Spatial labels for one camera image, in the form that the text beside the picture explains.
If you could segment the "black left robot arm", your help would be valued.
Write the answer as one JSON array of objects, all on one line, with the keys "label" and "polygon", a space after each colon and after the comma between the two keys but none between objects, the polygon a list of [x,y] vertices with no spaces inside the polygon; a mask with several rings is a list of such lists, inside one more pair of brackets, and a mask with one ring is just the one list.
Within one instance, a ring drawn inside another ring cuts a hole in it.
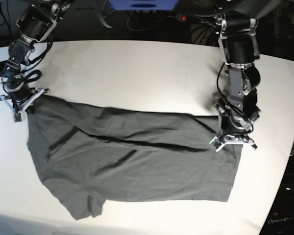
[{"label": "black left robot arm", "polygon": [[220,0],[214,9],[223,50],[228,84],[220,91],[219,139],[250,134],[259,118],[257,86],[260,74],[255,61],[260,58],[256,39],[258,21],[284,4],[283,0]]}]

